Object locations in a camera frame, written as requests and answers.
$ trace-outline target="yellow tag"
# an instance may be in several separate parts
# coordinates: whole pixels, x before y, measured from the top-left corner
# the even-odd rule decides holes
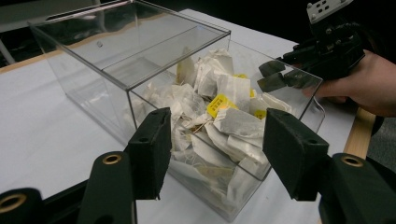
[[[248,78],[248,76],[245,74],[235,74],[233,77]]]
[[[256,97],[256,92],[250,88],[250,98]]]
[[[256,110],[254,112],[254,116],[256,118],[263,119],[263,118],[265,118],[265,116],[267,116],[267,111],[265,111],[265,110]]]
[[[238,107],[231,102],[224,94],[219,94],[215,99],[210,102],[210,104],[206,107],[207,113],[210,114],[213,118],[218,115],[219,109],[232,107],[237,109]]]

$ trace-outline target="human hand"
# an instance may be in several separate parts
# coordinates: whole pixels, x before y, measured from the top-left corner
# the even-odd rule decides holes
[[[316,96],[336,103],[349,97],[370,113],[396,117],[396,64],[371,51],[364,53],[349,76],[323,82]]]

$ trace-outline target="acrylic bin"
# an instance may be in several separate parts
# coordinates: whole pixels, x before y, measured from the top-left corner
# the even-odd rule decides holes
[[[253,140],[253,147],[247,145],[251,139],[232,134],[219,134],[222,137],[217,141],[225,141],[222,146],[210,138],[208,131],[217,131],[213,129],[215,118],[206,109],[214,96],[199,98],[193,85],[186,87],[191,80],[180,80],[181,74],[196,73],[197,63],[208,52],[225,50],[231,55],[227,62],[233,77],[249,83],[249,97],[266,94],[286,104],[315,132],[324,119],[324,111],[312,95],[320,78],[277,62],[284,65],[280,73],[296,71],[311,91],[304,91],[300,81],[300,86],[263,93],[259,67],[274,59],[231,41],[227,29],[144,1],[88,7],[30,27],[65,94],[125,146],[149,112],[169,106],[173,148],[168,173],[228,221],[236,218],[264,181],[270,165],[262,151],[255,151],[260,154],[258,163],[250,154],[241,152],[235,157],[224,149],[236,150],[230,144],[237,143],[256,150],[262,147],[257,144],[260,139]],[[200,108],[191,105],[195,100]],[[205,115],[200,117],[197,111]],[[193,127],[188,113],[196,115]]]

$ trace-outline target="tabletop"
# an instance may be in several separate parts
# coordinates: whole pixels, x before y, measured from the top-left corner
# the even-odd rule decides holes
[[[181,13],[230,29],[233,41],[273,58],[296,44],[198,11]],[[364,158],[374,115],[318,100],[326,112],[318,135],[330,144],[329,155],[345,151]],[[65,97],[42,56],[0,69],[0,103],[0,192],[34,187],[47,198],[85,180],[95,159],[92,154],[123,148]],[[76,154],[74,161],[64,159]],[[140,223],[228,223],[170,175],[161,198],[137,202]],[[318,223],[318,200],[291,200],[271,170],[233,223]]]

